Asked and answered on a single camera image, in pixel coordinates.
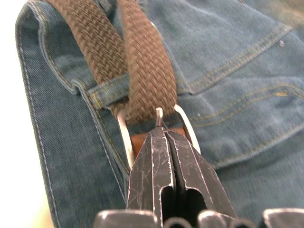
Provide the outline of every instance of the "white surface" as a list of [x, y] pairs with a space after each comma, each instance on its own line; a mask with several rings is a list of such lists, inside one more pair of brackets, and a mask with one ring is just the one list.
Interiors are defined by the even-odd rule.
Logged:
[[8, 228], [31, 228], [45, 200], [15, 44], [15, 21], [24, 3], [3, 1], [0, 14], [0, 227]]

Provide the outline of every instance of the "silver buckle frame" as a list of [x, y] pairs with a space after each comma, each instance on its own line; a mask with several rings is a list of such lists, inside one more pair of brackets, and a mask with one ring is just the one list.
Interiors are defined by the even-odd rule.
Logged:
[[[176, 104], [174, 106], [174, 110], [179, 114], [180, 119], [183, 123], [184, 126], [184, 130], [186, 133], [186, 136], [188, 138], [188, 140], [192, 143], [192, 146], [196, 149], [196, 151], [200, 154], [200, 146], [199, 146], [199, 142], [195, 136], [194, 130], [191, 126], [191, 123], [187, 117], [187, 115], [185, 114], [184, 110], [182, 109], [182, 107], [180, 107], [178, 104]], [[126, 110], [121, 110], [117, 116], [117, 121], [118, 121], [118, 125], [119, 125], [119, 129], [123, 138], [123, 143], [124, 143], [124, 148], [125, 148], [125, 152], [127, 155], [127, 160], [128, 160], [128, 164], [130, 169], [132, 168], [134, 161], [135, 161], [135, 157], [134, 157], [134, 153], [133, 153], [133, 148], [132, 148], [132, 143], [131, 143], [131, 138], [129, 135], [129, 131], [125, 122], [125, 115], [126, 115]], [[161, 127], [162, 126], [162, 108], [157, 108], [156, 109], [156, 127]]]

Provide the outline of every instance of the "denim fabric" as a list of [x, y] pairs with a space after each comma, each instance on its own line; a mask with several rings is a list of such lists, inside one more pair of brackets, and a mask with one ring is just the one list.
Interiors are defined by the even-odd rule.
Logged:
[[[115, 2], [95, 2], [121, 34]], [[258, 221], [266, 208], [304, 207], [303, 21], [274, 7], [292, 8], [288, 1], [138, 3], [163, 38], [178, 104], [237, 214]], [[107, 107], [128, 95], [128, 75], [96, 85], [68, 25], [43, 1], [24, 6], [16, 38], [54, 224], [91, 227], [98, 211], [125, 206], [129, 169]], [[181, 126], [175, 115], [165, 122]]]

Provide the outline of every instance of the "jeans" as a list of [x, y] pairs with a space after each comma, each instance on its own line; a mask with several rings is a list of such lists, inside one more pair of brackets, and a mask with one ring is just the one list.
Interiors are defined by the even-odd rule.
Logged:
[[[95, 2], [122, 34], [115, 1]], [[255, 222], [267, 208], [304, 207], [304, 6], [288, 2], [138, 0], [163, 39], [202, 155], [237, 214]], [[127, 159], [107, 107], [128, 96], [128, 74], [97, 85], [44, 1], [25, 4], [16, 41], [54, 224], [91, 227], [98, 211], [127, 200]], [[182, 126], [176, 115], [165, 123]]]

